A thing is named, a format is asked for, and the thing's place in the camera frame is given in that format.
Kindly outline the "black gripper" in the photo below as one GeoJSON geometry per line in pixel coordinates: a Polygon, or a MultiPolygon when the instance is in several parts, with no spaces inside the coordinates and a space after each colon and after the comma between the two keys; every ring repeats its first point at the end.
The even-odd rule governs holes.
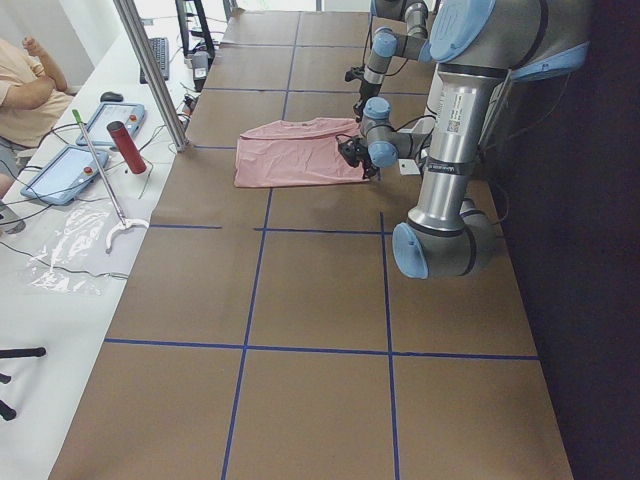
{"type": "Polygon", "coordinates": [[[363,179],[372,179],[377,176],[380,172],[380,169],[372,162],[371,157],[367,149],[363,152],[357,154],[357,159],[360,161],[362,166],[363,179]]]}
{"type": "Polygon", "coordinates": [[[379,95],[381,90],[380,83],[371,83],[367,80],[362,80],[359,89],[359,100],[353,105],[353,112],[357,122],[361,122],[363,118],[363,110],[367,101],[373,97],[379,95]]]}

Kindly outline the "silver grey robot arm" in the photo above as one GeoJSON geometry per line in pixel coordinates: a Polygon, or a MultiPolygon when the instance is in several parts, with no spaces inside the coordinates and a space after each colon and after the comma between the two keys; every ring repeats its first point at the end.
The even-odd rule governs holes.
{"type": "Polygon", "coordinates": [[[433,9],[426,1],[371,1],[369,27],[367,33],[368,59],[362,58],[360,66],[354,66],[345,73],[345,81],[360,81],[359,99],[353,106],[357,122],[364,115],[368,100],[379,95],[389,66],[394,57],[430,63],[430,43],[427,20],[433,9]],[[380,27],[372,31],[373,18],[401,21],[406,32],[395,32],[390,27],[380,27]]]}
{"type": "Polygon", "coordinates": [[[590,1],[375,1],[379,18],[402,21],[373,36],[355,112],[366,162],[385,168],[414,158],[423,166],[418,202],[393,232],[395,262],[407,277],[463,276],[486,265],[495,232],[467,196],[495,87],[580,68],[589,47],[590,1]],[[442,88],[429,134],[400,132],[389,121],[381,85],[395,57],[435,63],[442,88]]]}

